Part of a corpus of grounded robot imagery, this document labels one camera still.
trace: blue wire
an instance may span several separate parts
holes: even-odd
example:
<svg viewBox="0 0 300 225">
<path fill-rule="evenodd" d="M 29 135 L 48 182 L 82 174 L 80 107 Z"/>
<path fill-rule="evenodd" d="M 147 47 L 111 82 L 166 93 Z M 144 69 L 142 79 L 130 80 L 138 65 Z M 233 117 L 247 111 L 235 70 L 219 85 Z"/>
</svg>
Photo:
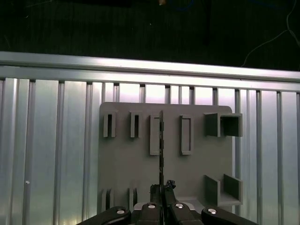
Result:
<svg viewBox="0 0 300 225">
<path fill-rule="evenodd" d="M 193 5 L 193 3 L 194 3 L 194 0 L 191 0 L 190 3 L 184 8 L 176 8 L 176 7 L 174 7 L 174 8 L 178 11 L 185 11 L 185 10 L 189 9 Z"/>
</svg>

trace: gray plastic board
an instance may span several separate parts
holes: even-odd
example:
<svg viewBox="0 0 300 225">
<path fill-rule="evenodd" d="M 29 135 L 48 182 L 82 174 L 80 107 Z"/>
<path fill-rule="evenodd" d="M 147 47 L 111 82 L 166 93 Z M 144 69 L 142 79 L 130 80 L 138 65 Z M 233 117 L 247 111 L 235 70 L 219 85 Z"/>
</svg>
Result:
<svg viewBox="0 0 300 225">
<path fill-rule="evenodd" d="M 232 193 L 223 192 L 224 174 L 232 174 L 232 137 L 206 136 L 205 121 L 216 129 L 222 115 L 237 118 L 228 106 L 103 103 L 100 107 L 99 211 L 112 206 L 131 210 L 137 202 L 150 200 L 150 186 L 159 183 L 159 112 L 164 111 L 164 177 L 174 180 L 176 197 L 183 202 L 212 202 L 218 206 L 240 204 L 241 184 L 228 178 Z M 236 125 L 240 134 L 240 125 Z"/>
</svg>

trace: corrugated metal wall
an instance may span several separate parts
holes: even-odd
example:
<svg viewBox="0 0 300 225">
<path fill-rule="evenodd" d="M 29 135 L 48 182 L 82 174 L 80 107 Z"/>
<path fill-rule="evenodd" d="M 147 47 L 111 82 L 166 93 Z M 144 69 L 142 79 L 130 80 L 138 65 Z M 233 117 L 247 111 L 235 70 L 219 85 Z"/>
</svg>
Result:
<svg viewBox="0 0 300 225">
<path fill-rule="evenodd" d="M 143 74 L 130 83 L 132 74 L 96 73 L 0 67 L 1 225 L 74 225 L 96 214 L 105 101 L 228 105 L 242 113 L 232 157 L 244 203 L 235 212 L 263 225 L 299 224 L 300 84 Z"/>
</svg>

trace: white wire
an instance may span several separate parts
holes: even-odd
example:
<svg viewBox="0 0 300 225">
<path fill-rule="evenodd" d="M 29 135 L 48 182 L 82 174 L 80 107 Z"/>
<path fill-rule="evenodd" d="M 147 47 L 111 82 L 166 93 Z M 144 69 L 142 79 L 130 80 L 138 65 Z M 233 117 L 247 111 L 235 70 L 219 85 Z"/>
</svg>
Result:
<svg viewBox="0 0 300 225">
<path fill-rule="evenodd" d="M 248 55 L 246 56 L 245 61 L 244 61 L 243 65 L 241 65 L 241 67 L 245 66 L 245 64 L 246 64 L 246 62 L 247 62 L 247 59 L 248 59 L 249 55 L 250 55 L 252 52 L 254 52 L 254 51 L 255 51 L 256 49 L 258 49 L 259 47 L 261 47 L 261 46 L 263 46 L 263 45 L 265 45 L 265 44 L 267 44 L 267 43 L 269 43 L 269 42 L 274 41 L 276 38 L 280 37 L 282 34 L 284 34 L 284 33 L 287 32 L 287 31 L 290 32 L 290 34 L 291 34 L 292 37 L 296 40 L 296 43 L 297 43 L 297 45 L 298 45 L 299 48 L 300 48 L 300 41 L 297 39 L 295 33 L 290 29 L 290 25 L 289 25 L 289 17 L 290 17 L 290 15 L 292 14 L 292 12 L 294 11 L 296 4 L 297 4 L 297 0 L 295 0 L 294 5 L 293 5 L 293 7 L 292 7 L 290 13 L 289 13 L 289 14 L 287 15 L 287 17 L 286 17 L 286 26 L 287 26 L 287 30 L 282 31 L 282 32 L 281 32 L 280 34 L 278 34 L 276 37 L 272 38 L 272 39 L 269 40 L 269 41 L 266 41 L 266 42 L 260 44 L 259 46 L 255 47 L 254 49 L 252 49 L 252 50 L 248 53 Z"/>
<path fill-rule="evenodd" d="M 25 6 L 25 7 L 26 7 L 26 8 L 30 8 L 30 7 L 34 7 L 34 6 L 39 6 L 39 5 L 43 5 L 43 4 L 46 4 L 46 3 L 50 3 L 50 2 L 52 2 L 52 0 L 49 0 L 49 1 L 43 1 L 43 2 L 40 2 L 40 3 L 28 5 L 28 6 Z"/>
<path fill-rule="evenodd" d="M 263 45 L 265 45 L 265 44 L 267 44 L 267 43 L 269 43 L 269 42 L 271 42 L 271 41 L 274 41 L 276 38 L 280 37 L 282 34 L 284 34 L 284 33 L 287 32 L 287 31 L 288 31 L 288 30 L 282 31 L 282 32 L 281 32 L 280 34 L 278 34 L 276 37 L 272 38 L 272 39 L 269 40 L 269 41 L 266 41 L 266 42 L 260 44 L 259 46 L 255 47 L 254 49 L 252 49 L 252 50 L 248 53 L 248 55 L 246 56 L 245 61 L 244 61 L 243 65 L 241 65 L 241 67 L 243 67 L 243 66 L 246 64 L 247 59 L 248 59 L 249 55 L 250 55 L 252 52 L 254 52 L 254 51 L 255 51 L 256 49 L 258 49 L 259 47 L 261 47 L 261 46 L 263 46 Z"/>
<path fill-rule="evenodd" d="M 289 17 L 290 17 L 290 15 L 292 14 L 292 12 L 294 11 L 294 9 L 295 9 L 295 7 L 296 7 L 296 4 L 297 4 L 297 0 L 295 0 L 294 5 L 293 5 L 293 7 L 292 7 L 292 10 L 290 11 L 290 13 L 289 13 L 289 14 L 287 15 L 287 17 L 286 17 L 286 26 L 287 26 L 287 29 L 289 30 L 290 34 L 291 34 L 292 37 L 296 40 L 296 43 L 297 43 L 297 45 L 298 45 L 299 48 L 300 48 L 300 42 L 299 42 L 299 40 L 297 39 L 295 33 L 290 29 L 290 25 L 289 25 Z"/>
</svg>

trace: dark floor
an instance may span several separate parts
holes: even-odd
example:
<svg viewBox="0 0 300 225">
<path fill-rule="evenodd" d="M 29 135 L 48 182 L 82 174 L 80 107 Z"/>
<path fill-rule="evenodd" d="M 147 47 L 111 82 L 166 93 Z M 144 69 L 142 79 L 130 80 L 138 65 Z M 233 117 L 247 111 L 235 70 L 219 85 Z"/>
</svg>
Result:
<svg viewBox="0 0 300 225">
<path fill-rule="evenodd" d="M 130 7 L 27 0 L 28 18 L 0 7 L 0 51 L 241 66 L 259 44 L 286 30 L 293 0 L 212 0 L 211 37 L 204 44 L 200 0 L 132 0 Z M 300 40 L 300 0 L 289 17 Z M 300 48 L 289 32 L 255 50 L 246 67 L 298 70 Z"/>
</svg>

